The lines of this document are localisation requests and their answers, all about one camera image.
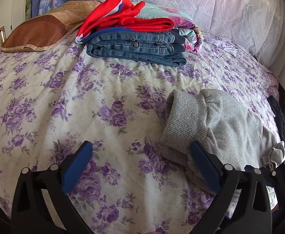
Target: gray sweatshirt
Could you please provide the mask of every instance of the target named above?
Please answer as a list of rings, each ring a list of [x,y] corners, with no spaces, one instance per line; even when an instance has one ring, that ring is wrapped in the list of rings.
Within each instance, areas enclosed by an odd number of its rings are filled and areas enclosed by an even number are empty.
[[[166,102],[165,123],[160,141],[163,157],[183,165],[189,180],[211,194],[215,193],[206,185],[190,154],[194,141],[236,170],[244,170],[248,164],[261,167],[261,158],[277,144],[274,134],[256,114],[220,90],[201,90],[197,95],[174,90]]]

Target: brown pillowcase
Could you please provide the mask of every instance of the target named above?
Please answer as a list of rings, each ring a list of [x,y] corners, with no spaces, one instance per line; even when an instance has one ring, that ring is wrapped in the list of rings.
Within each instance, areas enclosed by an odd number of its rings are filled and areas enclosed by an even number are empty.
[[[50,49],[70,35],[100,4],[94,0],[72,0],[48,13],[20,24],[2,44],[5,53]]]

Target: red garment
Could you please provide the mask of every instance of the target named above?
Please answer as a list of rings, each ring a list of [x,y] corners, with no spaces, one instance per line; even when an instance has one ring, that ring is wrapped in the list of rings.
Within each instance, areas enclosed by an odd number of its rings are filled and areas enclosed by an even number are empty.
[[[85,19],[76,35],[76,42],[84,43],[92,31],[109,27],[124,26],[124,29],[135,32],[162,32],[174,28],[175,24],[169,18],[135,18],[144,6],[143,1],[133,5],[130,0],[106,0]]]

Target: metal pin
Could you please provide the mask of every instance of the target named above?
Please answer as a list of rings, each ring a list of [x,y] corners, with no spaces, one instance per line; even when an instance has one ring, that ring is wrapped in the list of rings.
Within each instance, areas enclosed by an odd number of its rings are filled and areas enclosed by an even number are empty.
[[[258,168],[255,168],[254,169],[254,172],[256,173],[256,174],[261,174],[262,172],[260,171],[260,169],[258,169]]]
[[[53,165],[50,166],[50,169],[51,169],[52,171],[55,171],[55,170],[57,170],[58,168],[59,168],[59,165],[57,165],[56,163],[54,163]]]
[[[23,173],[23,174],[26,174],[26,173],[28,173],[28,170],[29,170],[29,168],[27,168],[27,167],[26,167],[26,168],[23,168],[23,169],[22,169],[22,173]]]
[[[225,169],[226,169],[227,171],[232,171],[234,168],[232,167],[231,164],[225,164]]]

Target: bed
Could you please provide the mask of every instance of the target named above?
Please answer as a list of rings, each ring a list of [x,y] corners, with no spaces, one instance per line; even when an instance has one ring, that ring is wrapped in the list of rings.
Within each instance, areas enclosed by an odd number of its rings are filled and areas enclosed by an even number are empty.
[[[173,89],[225,91],[280,140],[266,100],[278,98],[278,80],[234,41],[206,33],[200,53],[187,52],[187,64],[173,68],[93,58],[75,36],[42,52],[0,51],[0,207],[8,217],[22,168],[45,170],[88,140],[93,157],[68,196],[94,232],[189,233],[213,196],[161,156]]]

